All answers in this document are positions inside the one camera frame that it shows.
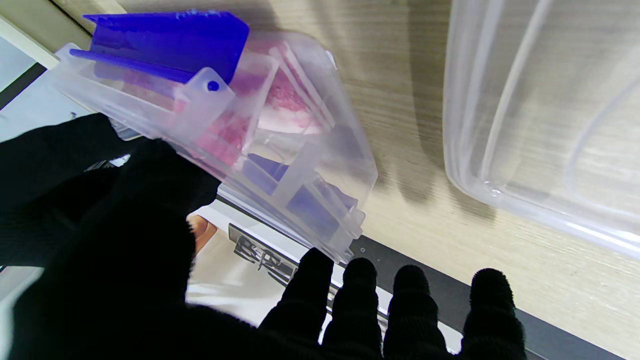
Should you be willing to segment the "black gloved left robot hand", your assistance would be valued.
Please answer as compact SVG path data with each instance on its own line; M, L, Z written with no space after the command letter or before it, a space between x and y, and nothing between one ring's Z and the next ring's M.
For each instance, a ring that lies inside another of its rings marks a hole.
M422 268L394 276L385 333L377 270L351 260L327 314L334 262L299 262L259 326L188 303L196 255L187 216L219 182L160 140L123 166L112 191L18 297L9 360L525 360L514 295L497 269L478 271L461 350L448 351Z

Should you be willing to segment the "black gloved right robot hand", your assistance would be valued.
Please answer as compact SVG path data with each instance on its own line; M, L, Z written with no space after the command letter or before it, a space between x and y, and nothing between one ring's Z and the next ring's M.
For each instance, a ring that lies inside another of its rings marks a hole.
M123 140L110 119L89 114L39 127L0 146L0 262L44 268L120 169L96 164L130 155L145 137Z

